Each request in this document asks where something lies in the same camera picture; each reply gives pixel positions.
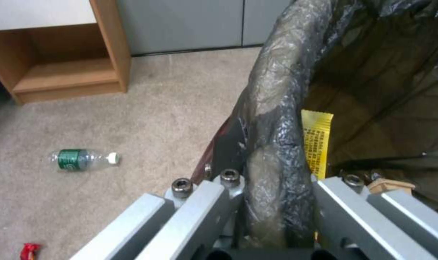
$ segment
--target gray cabinet door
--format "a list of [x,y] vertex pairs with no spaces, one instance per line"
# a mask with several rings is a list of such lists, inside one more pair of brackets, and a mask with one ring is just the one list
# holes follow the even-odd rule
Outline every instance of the gray cabinet door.
[[278,16],[293,0],[244,0],[243,45],[265,42]]
[[240,46],[243,0],[118,0],[131,53]]

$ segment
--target yellow label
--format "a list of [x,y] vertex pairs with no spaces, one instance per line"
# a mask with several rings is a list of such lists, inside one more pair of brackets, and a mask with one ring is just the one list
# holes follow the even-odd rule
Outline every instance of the yellow label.
[[302,110],[302,117],[307,163],[317,179],[324,179],[333,114]]

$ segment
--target shelf board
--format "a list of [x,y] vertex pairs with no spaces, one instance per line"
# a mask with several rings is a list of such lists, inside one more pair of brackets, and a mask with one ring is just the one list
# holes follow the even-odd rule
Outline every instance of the shelf board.
[[14,87],[14,93],[118,82],[110,58],[38,64]]

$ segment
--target trash bag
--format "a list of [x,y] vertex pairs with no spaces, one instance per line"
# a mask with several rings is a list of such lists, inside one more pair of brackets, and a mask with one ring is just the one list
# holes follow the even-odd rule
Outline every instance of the trash bag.
[[328,174],[381,170],[438,201],[438,0],[296,0],[282,13],[192,175],[245,177],[239,247],[313,246],[302,108],[334,114]]

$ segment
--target red wrapper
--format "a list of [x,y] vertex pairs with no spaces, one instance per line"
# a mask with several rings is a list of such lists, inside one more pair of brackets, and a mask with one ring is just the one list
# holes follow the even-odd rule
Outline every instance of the red wrapper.
[[34,243],[25,243],[21,254],[19,255],[20,260],[34,260],[36,251],[39,250],[41,245]]

